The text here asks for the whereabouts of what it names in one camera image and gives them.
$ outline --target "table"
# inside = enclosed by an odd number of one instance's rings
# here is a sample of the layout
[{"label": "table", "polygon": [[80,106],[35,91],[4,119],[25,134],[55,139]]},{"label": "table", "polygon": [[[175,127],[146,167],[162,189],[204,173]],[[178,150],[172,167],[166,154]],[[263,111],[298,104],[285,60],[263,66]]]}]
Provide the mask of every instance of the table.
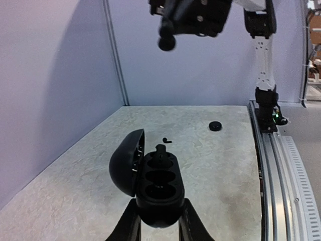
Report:
[{"label": "table", "polygon": [[[211,121],[223,128],[212,132]],[[166,137],[186,197],[216,241],[261,240],[255,142],[245,106],[122,107],[19,192],[0,211],[1,240],[105,240],[130,197],[112,183],[108,163],[133,130],[145,153]],[[142,226],[142,241],[178,240],[178,225]]]}]

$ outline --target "marble tabletop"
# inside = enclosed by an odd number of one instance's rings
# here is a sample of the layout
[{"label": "marble tabletop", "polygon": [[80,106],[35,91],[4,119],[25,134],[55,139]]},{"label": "marble tabletop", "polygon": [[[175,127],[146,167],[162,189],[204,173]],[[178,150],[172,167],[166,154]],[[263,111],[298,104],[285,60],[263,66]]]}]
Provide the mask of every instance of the marble tabletop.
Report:
[{"label": "marble tabletop", "polygon": [[[223,128],[212,132],[211,121]],[[185,195],[215,241],[261,240],[258,164],[245,106],[122,107],[0,211],[0,240],[101,240],[131,197],[112,183],[108,164],[123,138],[145,129],[145,152],[166,137],[178,158]],[[178,225],[142,226],[142,241],[178,240]]]}]

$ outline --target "bolt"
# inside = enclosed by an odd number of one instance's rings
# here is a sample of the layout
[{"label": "bolt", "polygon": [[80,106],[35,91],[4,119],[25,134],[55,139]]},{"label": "bolt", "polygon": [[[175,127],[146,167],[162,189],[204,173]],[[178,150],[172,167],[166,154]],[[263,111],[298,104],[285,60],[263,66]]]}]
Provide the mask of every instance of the bolt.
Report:
[{"label": "bolt", "polygon": [[202,16],[197,16],[197,21],[202,22],[204,19]]}]

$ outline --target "perforated white strip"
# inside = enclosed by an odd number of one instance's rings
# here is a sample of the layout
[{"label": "perforated white strip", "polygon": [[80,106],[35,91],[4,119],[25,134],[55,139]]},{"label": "perforated white strip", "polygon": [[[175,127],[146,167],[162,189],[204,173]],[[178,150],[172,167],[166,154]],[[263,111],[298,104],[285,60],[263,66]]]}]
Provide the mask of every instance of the perforated white strip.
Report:
[{"label": "perforated white strip", "polygon": [[299,186],[300,198],[304,208],[304,216],[309,241],[321,241],[321,221],[316,206],[312,187],[303,165],[300,154],[292,137],[282,137],[288,150],[296,181]]}]

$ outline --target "wall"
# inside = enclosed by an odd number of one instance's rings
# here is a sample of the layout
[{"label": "wall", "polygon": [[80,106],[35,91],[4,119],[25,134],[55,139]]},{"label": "wall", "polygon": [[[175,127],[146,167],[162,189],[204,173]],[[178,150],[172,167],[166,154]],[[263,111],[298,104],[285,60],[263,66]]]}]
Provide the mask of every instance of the wall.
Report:
[{"label": "wall", "polygon": [[0,2],[0,209],[122,106],[102,1]]},{"label": "wall", "polygon": [[[157,47],[159,16],[147,0],[109,0],[120,62],[132,105],[230,105],[254,98],[257,67],[243,9],[232,9],[219,37],[177,37],[165,53]],[[303,28],[299,0],[275,0],[278,31],[274,70],[281,101],[298,102]]]}]

